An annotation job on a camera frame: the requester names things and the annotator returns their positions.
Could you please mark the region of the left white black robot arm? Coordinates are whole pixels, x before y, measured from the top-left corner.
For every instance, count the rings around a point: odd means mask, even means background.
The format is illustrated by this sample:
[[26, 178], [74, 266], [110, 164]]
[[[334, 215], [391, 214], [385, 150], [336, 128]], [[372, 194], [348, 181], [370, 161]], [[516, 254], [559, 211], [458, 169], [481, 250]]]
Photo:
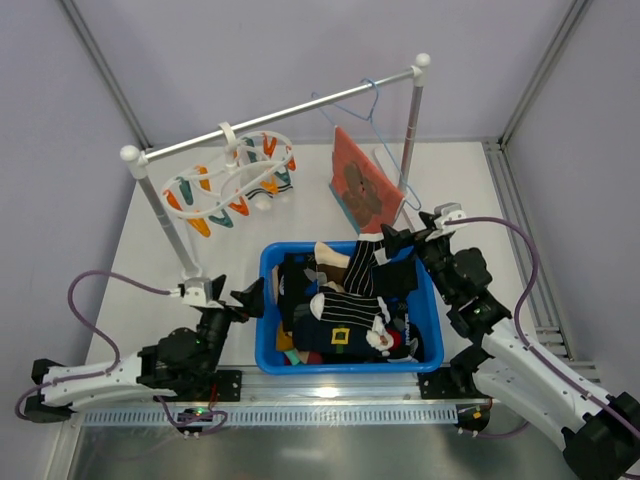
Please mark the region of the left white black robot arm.
[[[154, 345], [125, 355], [115, 340], [84, 318], [75, 305], [80, 281], [104, 276], [146, 292], [179, 299], [200, 313], [194, 328], [180, 327]], [[15, 415], [32, 423], [58, 423], [91, 407], [124, 400], [168, 398], [194, 400], [213, 385], [229, 330], [264, 314], [265, 279], [230, 293], [232, 302], [221, 298], [226, 276], [215, 279], [192, 277], [174, 289], [155, 288], [119, 273], [89, 270], [78, 275], [67, 291], [68, 306], [80, 323], [112, 349], [114, 359], [76, 367], [50, 359], [32, 364], [34, 386], [16, 401]]]

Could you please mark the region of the black white pinstripe sock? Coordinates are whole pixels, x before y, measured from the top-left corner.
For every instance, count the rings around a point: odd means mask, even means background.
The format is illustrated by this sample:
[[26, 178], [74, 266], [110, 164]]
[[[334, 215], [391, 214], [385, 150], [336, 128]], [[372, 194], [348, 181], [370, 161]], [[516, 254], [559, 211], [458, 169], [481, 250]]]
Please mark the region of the black white pinstripe sock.
[[373, 269], [390, 261], [382, 233], [360, 234], [344, 273], [342, 286], [349, 294], [370, 297], [374, 293]]

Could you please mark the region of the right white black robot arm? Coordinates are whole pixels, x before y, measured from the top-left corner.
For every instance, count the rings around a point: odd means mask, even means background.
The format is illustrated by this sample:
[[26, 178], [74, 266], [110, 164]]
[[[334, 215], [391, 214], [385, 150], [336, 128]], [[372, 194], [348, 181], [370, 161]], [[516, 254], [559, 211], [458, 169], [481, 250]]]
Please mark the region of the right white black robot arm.
[[447, 316], [470, 346], [450, 362], [461, 389], [506, 405], [561, 451], [580, 479], [631, 478], [639, 460], [639, 402], [592, 383], [539, 341], [520, 322], [526, 300], [513, 309], [490, 292], [492, 276], [482, 252], [453, 252], [450, 239], [471, 218], [456, 204], [420, 215], [425, 227], [412, 232], [382, 228], [388, 256], [410, 247], [449, 306]]

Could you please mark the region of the white oval clip hanger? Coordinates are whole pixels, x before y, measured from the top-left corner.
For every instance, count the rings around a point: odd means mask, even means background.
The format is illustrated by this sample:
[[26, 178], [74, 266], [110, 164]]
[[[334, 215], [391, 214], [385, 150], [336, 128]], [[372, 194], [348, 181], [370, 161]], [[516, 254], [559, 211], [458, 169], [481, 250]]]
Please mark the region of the white oval clip hanger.
[[231, 216], [247, 217], [245, 194], [256, 187], [278, 193], [275, 172], [296, 170], [291, 140], [281, 133], [256, 130], [231, 138], [222, 153], [166, 181], [161, 202], [169, 213], [191, 225], [211, 222], [230, 228]]

